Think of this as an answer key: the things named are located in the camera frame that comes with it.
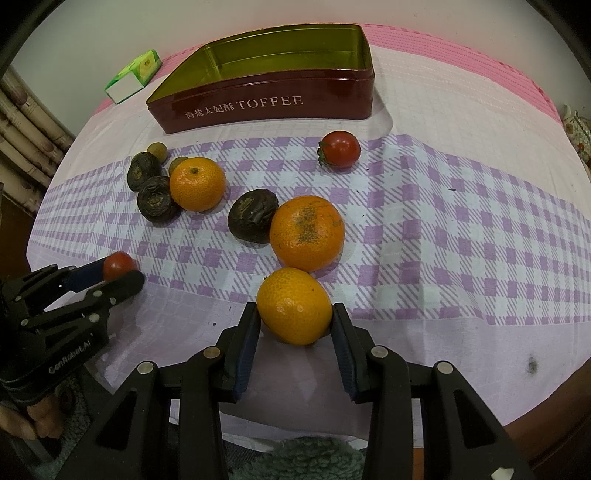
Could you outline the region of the left hand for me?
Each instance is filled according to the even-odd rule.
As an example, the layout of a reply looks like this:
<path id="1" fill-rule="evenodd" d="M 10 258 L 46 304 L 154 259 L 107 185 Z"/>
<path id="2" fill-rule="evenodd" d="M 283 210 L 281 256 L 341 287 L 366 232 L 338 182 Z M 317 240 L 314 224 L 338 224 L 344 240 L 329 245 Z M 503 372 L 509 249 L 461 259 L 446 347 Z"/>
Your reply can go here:
<path id="1" fill-rule="evenodd" d="M 29 420 L 8 408 L 1 406 L 1 430 L 24 440 L 38 438 L 59 439 L 63 433 L 63 423 L 59 414 L 56 395 L 45 397 L 39 403 L 27 407 Z"/>

